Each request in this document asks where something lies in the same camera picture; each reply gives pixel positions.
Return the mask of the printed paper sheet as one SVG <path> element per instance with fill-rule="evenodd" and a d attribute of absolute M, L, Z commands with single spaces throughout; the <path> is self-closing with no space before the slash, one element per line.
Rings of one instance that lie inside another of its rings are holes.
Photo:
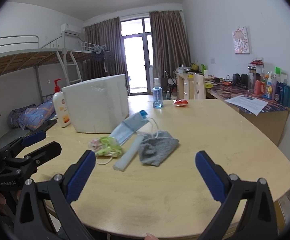
<path fill-rule="evenodd" d="M 266 107 L 266 105 L 268 105 L 268 102 L 253 98 L 249 95 L 235 96 L 233 98 L 225 100 L 225 102 L 244 108 L 255 116 L 258 116 Z"/>

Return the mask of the blue surgical mask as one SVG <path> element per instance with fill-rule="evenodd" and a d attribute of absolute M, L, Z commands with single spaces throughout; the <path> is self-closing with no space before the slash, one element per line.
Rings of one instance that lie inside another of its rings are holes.
<path fill-rule="evenodd" d="M 123 120 L 110 134 L 110 137 L 116 139 L 120 146 L 129 140 L 129 138 L 136 133 L 144 125 L 150 123 L 148 113 L 144 110 L 141 110 L 135 114 L 132 114 L 125 120 Z M 151 119 L 152 122 L 158 127 L 158 124 L 154 119 Z"/>

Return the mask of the anime wall picture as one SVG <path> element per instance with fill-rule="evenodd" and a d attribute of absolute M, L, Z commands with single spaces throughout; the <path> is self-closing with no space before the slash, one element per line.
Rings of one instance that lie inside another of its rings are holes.
<path fill-rule="evenodd" d="M 232 32 L 235 54 L 249 54 L 249 38 L 246 27 L 238 27 Z"/>

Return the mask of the wooden drawer desk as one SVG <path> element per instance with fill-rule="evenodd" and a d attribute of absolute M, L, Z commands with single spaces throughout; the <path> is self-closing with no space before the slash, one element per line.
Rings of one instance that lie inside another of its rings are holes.
<path fill-rule="evenodd" d="M 176 73 L 178 99 L 194 99 L 194 74 Z"/>

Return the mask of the grey knit cloth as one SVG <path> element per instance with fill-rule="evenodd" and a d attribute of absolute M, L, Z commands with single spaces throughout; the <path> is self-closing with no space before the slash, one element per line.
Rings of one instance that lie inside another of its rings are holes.
<path fill-rule="evenodd" d="M 155 134 L 144 133 L 138 148 L 140 162 L 143 165 L 159 167 L 178 145 L 179 140 L 167 131 L 158 131 Z"/>

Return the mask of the black smartphone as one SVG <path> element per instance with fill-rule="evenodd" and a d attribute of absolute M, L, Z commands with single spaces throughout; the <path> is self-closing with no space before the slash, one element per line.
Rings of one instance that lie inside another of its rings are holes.
<path fill-rule="evenodd" d="M 48 131 L 51 127 L 53 127 L 57 123 L 56 119 L 51 119 L 45 121 L 39 128 L 39 131 Z"/>

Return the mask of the tall clear water bottle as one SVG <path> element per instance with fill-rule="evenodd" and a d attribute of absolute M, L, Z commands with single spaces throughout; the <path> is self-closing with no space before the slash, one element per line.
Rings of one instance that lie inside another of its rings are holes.
<path fill-rule="evenodd" d="M 253 63 L 248 64 L 248 92 L 253 93 L 255 81 L 257 78 L 256 65 Z"/>

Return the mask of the wooden side desk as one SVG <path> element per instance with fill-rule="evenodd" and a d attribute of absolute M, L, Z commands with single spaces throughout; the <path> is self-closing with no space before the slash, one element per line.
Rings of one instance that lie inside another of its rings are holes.
<path fill-rule="evenodd" d="M 214 98 L 223 102 L 240 95 L 249 95 L 253 98 L 262 99 L 260 95 L 250 94 L 246 89 L 225 85 L 223 83 L 215 83 L 212 88 L 206 89 L 206 97 L 208 99 Z M 271 100 L 266 99 L 265 101 L 268 102 L 268 104 L 258 115 L 240 106 L 230 103 L 228 103 L 228 105 L 249 120 L 276 146 L 279 146 L 284 136 L 284 129 L 290 113 L 290 108 L 284 107 Z"/>

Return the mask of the white foam strip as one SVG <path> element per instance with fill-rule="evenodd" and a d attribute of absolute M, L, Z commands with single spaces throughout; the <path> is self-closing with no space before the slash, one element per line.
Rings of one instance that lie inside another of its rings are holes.
<path fill-rule="evenodd" d="M 138 135 L 131 144 L 131 146 L 129 147 L 129 149 L 127 150 L 127 152 L 125 152 L 125 154 L 122 155 L 122 157 L 115 163 L 113 169 L 116 171 L 124 172 L 124 170 L 128 167 L 134 156 L 137 154 L 138 148 L 143 140 L 144 136 Z"/>

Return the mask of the white foam box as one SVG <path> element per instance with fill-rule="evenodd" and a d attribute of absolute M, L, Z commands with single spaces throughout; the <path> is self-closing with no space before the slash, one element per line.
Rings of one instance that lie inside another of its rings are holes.
<path fill-rule="evenodd" d="M 62 92 L 71 124 L 78 133 L 110 134 L 129 115 L 123 74 L 76 83 Z"/>

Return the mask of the brown left curtain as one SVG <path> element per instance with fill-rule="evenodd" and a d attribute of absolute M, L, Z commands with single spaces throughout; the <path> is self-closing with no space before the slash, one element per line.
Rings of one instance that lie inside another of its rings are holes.
<path fill-rule="evenodd" d="M 95 23 L 84 28 L 84 38 L 88 47 L 99 46 L 91 57 L 83 63 L 84 79 L 124 75 L 128 78 L 123 38 L 119 18 Z"/>

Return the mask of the wooden smiley chair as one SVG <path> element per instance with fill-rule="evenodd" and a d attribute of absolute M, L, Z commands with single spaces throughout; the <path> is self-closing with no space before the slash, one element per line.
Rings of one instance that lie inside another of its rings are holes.
<path fill-rule="evenodd" d="M 193 82 L 194 82 L 194 99 L 195 100 L 206 99 L 204 76 L 201 74 L 194 73 Z"/>

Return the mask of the brown right curtain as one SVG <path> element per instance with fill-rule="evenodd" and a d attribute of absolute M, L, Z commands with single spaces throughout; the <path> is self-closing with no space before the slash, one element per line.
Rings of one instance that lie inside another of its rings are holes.
<path fill-rule="evenodd" d="M 180 66 L 190 66 L 190 52 L 180 11 L 149 13 L 153 45 L 153 75 L 173 74 Z"/>

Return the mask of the green patterned mask packet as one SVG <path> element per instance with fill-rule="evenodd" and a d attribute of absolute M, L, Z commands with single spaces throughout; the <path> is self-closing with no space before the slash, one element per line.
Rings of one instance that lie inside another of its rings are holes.
<path fill-rule="evenodd" d="M 114 137 L 100 137 L 93 139 L 88 142 L 88 149 L 95 153 L 96 159 L 99 157 L 109 158 L 103 163 L 97 160 L 98 165 L 107 165 L 114 158 L 120 158 L 123 155 L 122 147 Z"/>

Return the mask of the brown curtain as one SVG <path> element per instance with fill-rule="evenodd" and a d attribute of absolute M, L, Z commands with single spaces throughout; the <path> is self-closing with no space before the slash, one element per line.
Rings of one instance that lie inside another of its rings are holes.
<path fill-rule="evenodd" d="M 190 52 L 180 11 L 149 13 L 153 45 L 153 75 L 173 74 L 180 66 L 190 66 Z"/>
<path fill-rule="evenodd" d="M 119 18 L 95 23 L 84 28 L 84 38 L 88 47 L 99 46 L 91 57 L 83 63 L 84 79 L 124 75 L 128 78 L 123 38 Z"/>

